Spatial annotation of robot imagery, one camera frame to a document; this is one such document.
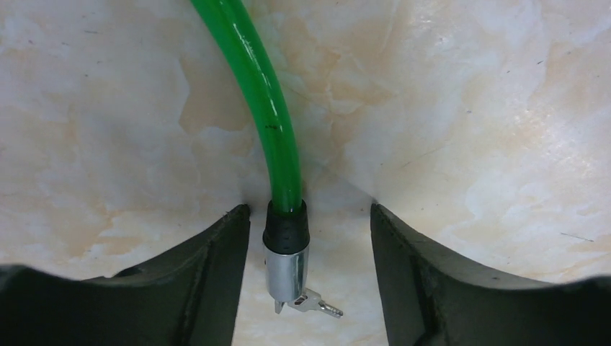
green cable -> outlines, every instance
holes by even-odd
[[[267,160],[274,211],[298,211],[301,174],[293,127],[280,83],[248,12],[241,0],[192,3],[223,51],[254,117]]]

beige marble surface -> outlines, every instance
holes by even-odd
[[[609,1],[245,1],[284,87],[308,285],[273,313],[267,170],[188,0],[0,1],[0,262],[112,275],[246,201],[235,345],[384,345],[371,198],[486,265],[611,273]]]

key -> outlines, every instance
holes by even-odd
[[[288,306],[301,312],[306,312],[310,310],[321,311],[329,316],[335,317],[336,319],[344,315],[344,312],[342,310],[339,310],[338,308],[325,303],[325,301],[322,300],[320,294],[314,292],[309,288],[305,288],[301,297],[297,298],[295,301],[290,302]]]

marble floor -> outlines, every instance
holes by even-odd
[[[611,4],[245,0],[284,88],[308,285],[264,287],[267,169],[188,0],[0,2],[0,262],[113,275],[254,209],[235,345],[384,345],[367,210],[550,282],[611,273]]]

floor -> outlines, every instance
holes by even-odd
[[[609,1],[247,0],[311,211],[308,286],[264,287],[269,183],[188,0],[0,3],[0,262],[113,275],[254,209],[235,345],[384,345],[368,208],[500,270],[611,273]]]

